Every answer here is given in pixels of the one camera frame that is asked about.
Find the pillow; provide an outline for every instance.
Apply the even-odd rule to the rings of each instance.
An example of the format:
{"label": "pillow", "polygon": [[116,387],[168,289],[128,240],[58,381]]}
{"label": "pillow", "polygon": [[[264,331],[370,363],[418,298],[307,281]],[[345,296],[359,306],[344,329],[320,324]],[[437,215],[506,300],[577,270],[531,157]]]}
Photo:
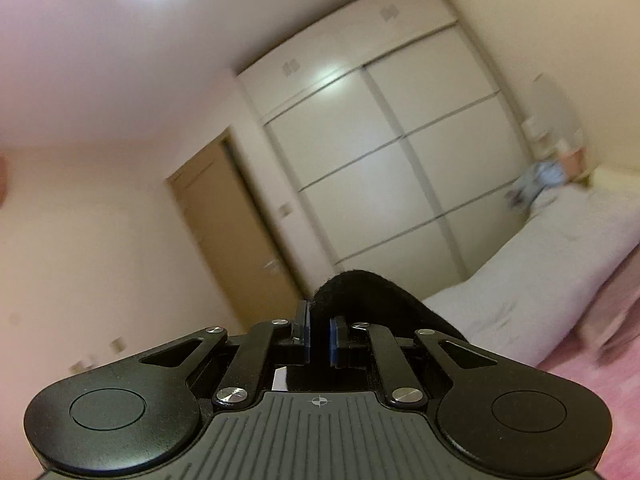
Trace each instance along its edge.
{"label": "pillow", "polygon": [[469,280],[424,300],[472,344],[537,365],[564,339],[640,243],[640,196],[549,189]]}
{"label": "pillow", "polygon": [[598,166],[590,177],[591,185],[601,189],[640,193],[640,173],[613,166]]}

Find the pink wall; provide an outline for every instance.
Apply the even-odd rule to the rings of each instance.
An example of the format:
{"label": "pink wall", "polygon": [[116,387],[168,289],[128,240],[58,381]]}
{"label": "pink wall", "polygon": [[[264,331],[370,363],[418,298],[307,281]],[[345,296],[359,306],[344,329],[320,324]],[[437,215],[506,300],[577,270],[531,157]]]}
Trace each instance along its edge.
{"label": "pink wall", "polygon": [[640,0],[451,0],[518,102],[548,73],[600,159],[640,169]]}
{"label": "pink wall", "polygon": [[116,359],[204,326],[243,332],[201,260],[148,146],[8,152],[0,208],[0,477],[41,471],[22,415],[92,355]]}

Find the black fabric object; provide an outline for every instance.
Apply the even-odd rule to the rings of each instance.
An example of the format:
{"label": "black fabric object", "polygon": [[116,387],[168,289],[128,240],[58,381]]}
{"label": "black fabric object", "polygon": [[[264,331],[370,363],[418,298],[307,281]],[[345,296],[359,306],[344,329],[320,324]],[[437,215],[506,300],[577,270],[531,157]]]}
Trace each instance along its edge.
{"label": "black fabric object", "polygon": [[344,316],[347,324],[364,321],[384,325],[396,337],[413,338],[416,330],[431,328],[466,341],[455,327],[406,290],[367,270],[348,270],[331,278],[316,290],[309,313],[311,361],[306,370],[287,367],[290,391],[321,391],[328,384],[333,391],[348,391],[351,381],[357,380],[353,372],[344,374],[329,366],[329,326],[336,316]]}
{"label": "black fabric object", "polygon": [[344,316],[347,324],[365,321],[386,326],[396,337],[413,338],[419,328],[431,328],[457,339],[465,337],[403,288],[367,270],[334,276],[314,294],[310,306],[311,339],[328,341],[329,321]]}

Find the door frame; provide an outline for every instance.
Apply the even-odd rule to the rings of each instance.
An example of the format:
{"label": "door frame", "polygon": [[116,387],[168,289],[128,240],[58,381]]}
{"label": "door frame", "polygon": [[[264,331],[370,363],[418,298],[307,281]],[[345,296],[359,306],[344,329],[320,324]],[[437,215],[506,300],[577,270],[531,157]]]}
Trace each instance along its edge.
{"label": "door frame", "polygon": [[[220,144],[222,146],[222,149],[225,152],[225,155],[228,158],[228,161],[231,164],[232,169],[238,176],[238,179],[242,185],[242,188],[244,189],[244,191],[246,192],[249,198],[250,205],[254,208],[254,211],[256,212],[260,223],[265,229],[266,235],[268,236],[269,240],[273,244],[273,247],[275,248],[276,257],[279,259],[280,263],[282,264],[284,271],[287,272],[291,277],[293,285],[297,293],[300,295],[300,297],[305,298],[306,300],[309,300],[310,295],[306,290],[306,287],[304,286],[304,281],[302,280],[302,277],[299,271],[296,269],[296,266],[293,263],[293,258],[290,256],[290,254],[286,250],[286,247],[283,241],[278,236],[277,230],[274,228],[274,226],[270,221],[269,216],[266,214],[266,211],[265,211],[266,208],[264,207],[264,205],[262,204],[259,198],[256,186],[255,184],[252,183],[251,178],[249,177],[248,171],[245,170],[244,168],[241,155],[239,153],[238,147],[234,140],[233,129],[231,126],[228,126],[220,135],[218,135],[213,140],[208,142],[205,146],[200,148],[198,152],[195,153],[189,160],[185,161],[185,163],[181,165],[180,168],[174,171],[174,173],[171,174],[166,179],[167,184],[171,187],[171,183],[181,176],[182,172],[184,171],[183,168],[185,167],[185,165],[187,165],[191,160],[193,160],[196,156],[198,156],[201,152],[206,150],[212,144]],[[209,268],[209,270],[215,276],[215,273],[213,272],[213,270],[211,268]]]}

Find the metal screw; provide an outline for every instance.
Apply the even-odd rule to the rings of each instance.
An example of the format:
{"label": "metal screw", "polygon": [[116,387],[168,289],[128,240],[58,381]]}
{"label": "metal screw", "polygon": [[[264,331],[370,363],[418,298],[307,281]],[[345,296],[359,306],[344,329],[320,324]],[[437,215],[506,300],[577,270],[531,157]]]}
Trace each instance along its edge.
{"label": "metal screw", "polygon": [[226,404],[235,404],[237,402],[242,402],[247,398],[247,392],[244,388],[238,388],[237,386],[230,386],[228,388],[222,388],[218,390],[216,393],[216,398],[220,402],[225,402]]}
{"label": "metal screw", "polygon": [[396,402],[402,402],[403,404],[418,402],[423,397],[422,392],[416,388],[397,388],[391,395]]}

